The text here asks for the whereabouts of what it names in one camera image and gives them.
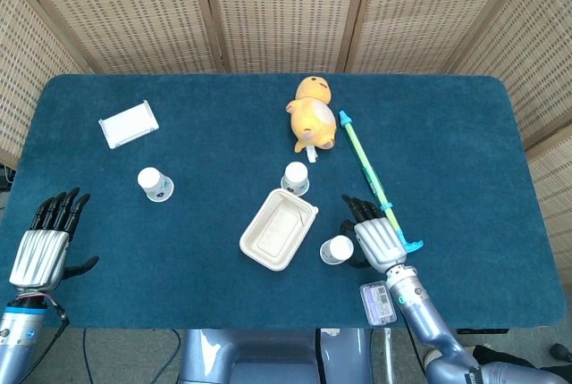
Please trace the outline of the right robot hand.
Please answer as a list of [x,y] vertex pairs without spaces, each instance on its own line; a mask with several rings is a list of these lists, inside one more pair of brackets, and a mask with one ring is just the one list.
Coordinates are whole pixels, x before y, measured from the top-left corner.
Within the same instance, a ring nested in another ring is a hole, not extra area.
[[340,234],[348,238],[353,234],[365,257],[361,262],[351,260],[352,265],[357,268],[369,266],[382,274],[403,265],[407,259],[406,249],[385,213],[372,202],[346,194],[341,198],[354,221],[343,221]]

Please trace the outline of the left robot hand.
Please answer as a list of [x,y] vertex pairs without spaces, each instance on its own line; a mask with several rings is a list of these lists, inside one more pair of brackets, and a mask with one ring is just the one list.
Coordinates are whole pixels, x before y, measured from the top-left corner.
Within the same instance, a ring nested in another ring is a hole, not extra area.
[[73,188],[49,197],[36,210],[24,232],[14,259],[9,282],[19,292],[50,292],[61,281],[90,271],[99,257],[68,266],[66,258],[84,206],[90,194]]

